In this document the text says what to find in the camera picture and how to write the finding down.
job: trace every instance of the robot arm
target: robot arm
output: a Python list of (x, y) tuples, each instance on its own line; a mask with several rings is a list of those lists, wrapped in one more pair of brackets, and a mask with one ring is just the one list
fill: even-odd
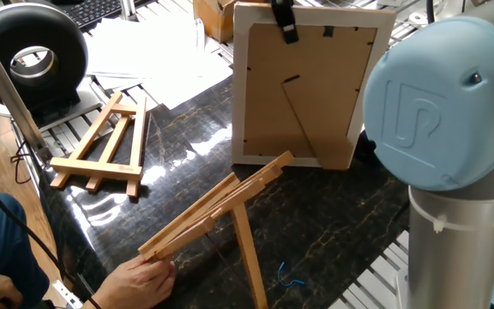
[(410, 185), (410, 308), (488, 309), (494, 282), (494, 1), (391, 49), (364, 92), (383, 165)]

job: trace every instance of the blue jeans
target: blue jeans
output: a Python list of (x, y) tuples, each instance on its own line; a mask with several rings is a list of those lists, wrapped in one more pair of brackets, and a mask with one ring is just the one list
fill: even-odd
[[(23, 222), (24, 209), (12, 196), (0, 194), (1, 201)], [(12, 279), (16, 289), (22, 293), (21, 308), (36, 306), (49, 288), (49, 279), (41, 270), (32, 253), (26, 233), (0, 210), (0, 275)]]

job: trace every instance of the cardboard box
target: cardboard box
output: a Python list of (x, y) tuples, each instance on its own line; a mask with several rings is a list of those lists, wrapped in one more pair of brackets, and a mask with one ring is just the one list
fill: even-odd
[[(233, 36), (233, 6), (238, 0), (193, 0), (194, 17), (201, 18), (205, 33), (220, 43)], [(248, 2), (263, 3), (264, 0)]]

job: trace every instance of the keyboard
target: keyboard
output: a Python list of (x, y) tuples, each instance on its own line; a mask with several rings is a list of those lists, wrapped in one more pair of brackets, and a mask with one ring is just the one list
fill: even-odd
[[(135, 0), (135, 6), (147, 0)], [(96, 25), (102, 18), (115, 17), (121, 14), (119, 0), (85, 0), (74, 6), (59, 6), (63, 12), (82, 30), (87, 31)]]

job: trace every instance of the marble surface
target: marble surface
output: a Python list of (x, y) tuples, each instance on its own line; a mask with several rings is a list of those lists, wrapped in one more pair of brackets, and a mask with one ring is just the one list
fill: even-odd
[[(125, 195), (123, 181), (105, 181), (98, 194), (89, 194), (83, 177), (70, 178), (66, 189), (56, 191), (48, 185), (55, 173), (42, 171), (45, 212), (69, 271), (95, 291), (226, 175), (245, 179), (258, 170), (231, 167), (231, 120), (231, 78), (173, 110), (152, 110), (137, 199)], [(108, 138), (95, 141), (88, 160), (98, 160)], [(131, 138), (132, 126), (114, 162), (128, 164)], [(405, 228), (406, 201), (407, 187), (375, 164), (356, 159), (347, 172), (286, 167), (246, 204), (268, 306), (329, 307)], [(175, 289), (158, 308), (254, 307), (230, 218), (220, 219), (208, 236), (216, 249), (202, 238), (177, 252)], [(299, 279), (306, 285), (281, 286), (282, 262), (285, 282)]]

